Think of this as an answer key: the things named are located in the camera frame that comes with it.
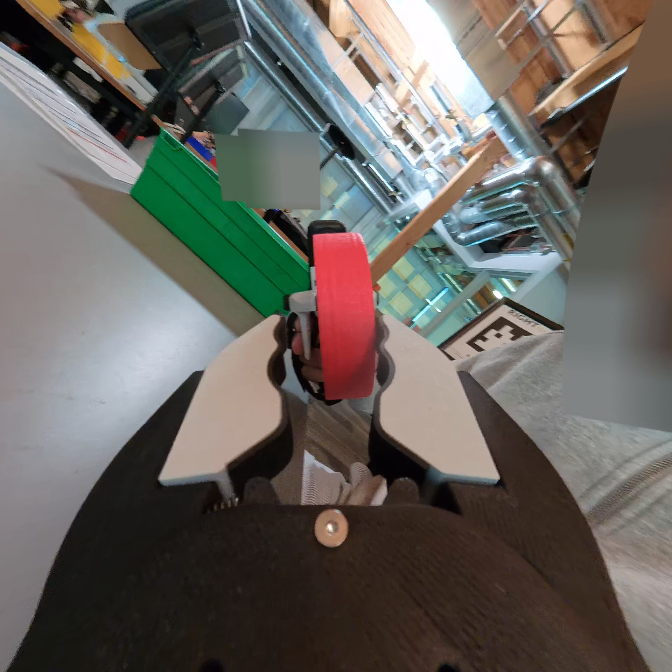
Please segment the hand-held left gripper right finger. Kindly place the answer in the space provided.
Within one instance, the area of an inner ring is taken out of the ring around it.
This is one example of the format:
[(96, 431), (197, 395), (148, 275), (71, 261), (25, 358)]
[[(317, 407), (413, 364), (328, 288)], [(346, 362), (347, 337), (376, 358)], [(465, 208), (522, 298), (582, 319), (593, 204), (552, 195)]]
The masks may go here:
[(378, 319), (369, 467), (388, 481), (494, 486), (500, 474), (454, 364), (392, 318)]

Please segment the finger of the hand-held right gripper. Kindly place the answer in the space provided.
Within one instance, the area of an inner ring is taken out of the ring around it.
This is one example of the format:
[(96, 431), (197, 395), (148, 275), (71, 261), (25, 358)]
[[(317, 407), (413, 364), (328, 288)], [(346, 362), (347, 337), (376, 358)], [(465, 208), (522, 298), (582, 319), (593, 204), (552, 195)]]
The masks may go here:
[(289, 313), (316, 313), (317, 311), (317, 291), (316, 291), (316, 269), (314, 265), (309, 267), (310, 286), (308, 290), (294, 292), (285, 296), (285, 310)]

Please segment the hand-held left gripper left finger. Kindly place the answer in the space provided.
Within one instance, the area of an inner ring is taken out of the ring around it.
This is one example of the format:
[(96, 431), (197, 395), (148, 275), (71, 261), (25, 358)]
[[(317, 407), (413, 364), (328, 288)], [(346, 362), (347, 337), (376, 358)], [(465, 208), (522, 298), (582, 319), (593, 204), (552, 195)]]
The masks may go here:
[(214, 483), (222, 496), (240, 497), (250, 479), (272, 480), (288, 466), (287, 348), (286, 320), (273, 315), (211, 361), (159, 473), (162, 486)]

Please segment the red tape roll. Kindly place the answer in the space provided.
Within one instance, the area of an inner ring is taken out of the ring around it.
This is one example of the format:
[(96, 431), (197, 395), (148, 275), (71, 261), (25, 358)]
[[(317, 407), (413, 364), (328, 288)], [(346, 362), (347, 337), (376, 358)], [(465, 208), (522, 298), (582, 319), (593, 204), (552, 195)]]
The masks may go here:
[(320, 233), (313, 238), (316, 322), (324, 398), (364, 399), (376, 375), (376, 308), (362, 236)]

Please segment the person's right hand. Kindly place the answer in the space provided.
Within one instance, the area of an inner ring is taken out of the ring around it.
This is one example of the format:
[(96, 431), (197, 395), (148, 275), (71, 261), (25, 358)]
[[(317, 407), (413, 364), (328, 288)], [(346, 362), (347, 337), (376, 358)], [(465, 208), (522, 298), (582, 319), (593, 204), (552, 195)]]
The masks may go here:
[(325, 401), (321, 344), (316, 319), (313, 318), (310, 335), (310, 356), (306, 357), (303, 332), (297, 314), (288, 317), (288, 343), (291, 351), (294, 373), (303, 391), (319, 401)]

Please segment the black white marker tag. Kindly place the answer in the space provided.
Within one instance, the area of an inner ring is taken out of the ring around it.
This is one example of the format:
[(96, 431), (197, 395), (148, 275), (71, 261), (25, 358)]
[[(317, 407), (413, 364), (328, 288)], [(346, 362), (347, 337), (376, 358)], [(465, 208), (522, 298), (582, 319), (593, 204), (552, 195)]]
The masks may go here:
[(455, 362), (525, 337), (563, 330), (561, 324), (511, 298), (501, 298), (442, 341), (438, 348)]

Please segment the wooden beam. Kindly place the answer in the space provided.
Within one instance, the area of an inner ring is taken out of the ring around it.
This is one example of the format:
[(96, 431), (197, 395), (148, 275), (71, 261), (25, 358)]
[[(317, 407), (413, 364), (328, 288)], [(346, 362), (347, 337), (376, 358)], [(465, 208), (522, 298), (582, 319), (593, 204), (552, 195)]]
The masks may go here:
[(498, 163), (508, 150), (494, 131), (490, 131), (474, 149), (468, 162), (442, 187), (408, 225), (370, 263), (374, 290), (378, 282), (404, 257), (442, 216)]

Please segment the green plastic crate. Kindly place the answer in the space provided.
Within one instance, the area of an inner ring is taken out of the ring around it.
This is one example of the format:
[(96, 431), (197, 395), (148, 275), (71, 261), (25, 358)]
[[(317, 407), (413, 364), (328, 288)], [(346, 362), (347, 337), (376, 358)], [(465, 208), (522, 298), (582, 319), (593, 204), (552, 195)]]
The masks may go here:
[(218, 175), (162, 130), (131, 197), (264, 317), (309, 289), (308, 265), (252, 209), (221, 197)]

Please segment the grey sweatshirt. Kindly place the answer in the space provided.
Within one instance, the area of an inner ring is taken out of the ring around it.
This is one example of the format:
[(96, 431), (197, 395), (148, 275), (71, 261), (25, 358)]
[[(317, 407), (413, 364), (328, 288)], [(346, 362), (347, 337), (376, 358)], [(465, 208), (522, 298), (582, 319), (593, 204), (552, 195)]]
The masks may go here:
[(587, 518), (651, 671), (671, 670), (671, 434), (570, 415), (564, 335), (459, 362), (550, 460)]

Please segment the silver ventilation pipes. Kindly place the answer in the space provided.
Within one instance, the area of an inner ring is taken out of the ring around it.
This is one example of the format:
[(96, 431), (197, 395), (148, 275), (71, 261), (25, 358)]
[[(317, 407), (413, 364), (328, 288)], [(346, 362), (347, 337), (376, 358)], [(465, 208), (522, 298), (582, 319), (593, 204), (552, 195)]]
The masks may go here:
[(536, 156), (469, 189), (454, 208), (451, 235), (458, 245), (472, 247), (537, 229), (563, 259), (570, 259), (581, 205), (563, 170), (550, 158)]

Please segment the black equipment case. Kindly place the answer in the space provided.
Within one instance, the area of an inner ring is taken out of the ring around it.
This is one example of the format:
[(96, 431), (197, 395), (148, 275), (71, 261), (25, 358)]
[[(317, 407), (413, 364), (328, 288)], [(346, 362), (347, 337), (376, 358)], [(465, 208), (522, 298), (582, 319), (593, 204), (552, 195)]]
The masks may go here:
[(251, 38), (240, 1), (144, 1), (127, 10), (124, 23), (168, 70), (186, 55), (196, 65)]

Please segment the wooden workbench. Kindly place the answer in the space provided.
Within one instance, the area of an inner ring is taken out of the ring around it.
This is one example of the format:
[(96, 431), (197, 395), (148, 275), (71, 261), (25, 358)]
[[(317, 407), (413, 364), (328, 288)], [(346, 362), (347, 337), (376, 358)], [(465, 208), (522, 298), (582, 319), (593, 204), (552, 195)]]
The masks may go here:
[(135, 119), (145, 113), (146, 105), (138, 98), (137, 93), (143, 88), (135, 90), (131, 80), (135, 80), (124, 63), (113, 55), (111, 47), (106, 46), (96, 38), (87, 28), (68, 29), (57, 18), (56, 9), (49, 9), (49, 1), (16, 1), (29, 15), (43, 28), (47, 29), (61, 44), (68, 48), (82, 63), (96, 72), (103, 80), (115, 88), (129, 105), (133, 106), (131, 117)]

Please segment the white poster board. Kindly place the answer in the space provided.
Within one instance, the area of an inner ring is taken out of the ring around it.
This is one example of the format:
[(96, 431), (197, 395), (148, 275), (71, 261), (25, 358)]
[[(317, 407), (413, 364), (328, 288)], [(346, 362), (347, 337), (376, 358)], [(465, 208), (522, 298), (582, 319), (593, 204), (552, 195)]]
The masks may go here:
[(1, 86), (112, 179), (133, 186), (142, 167), (54, 80), (1, 45)]

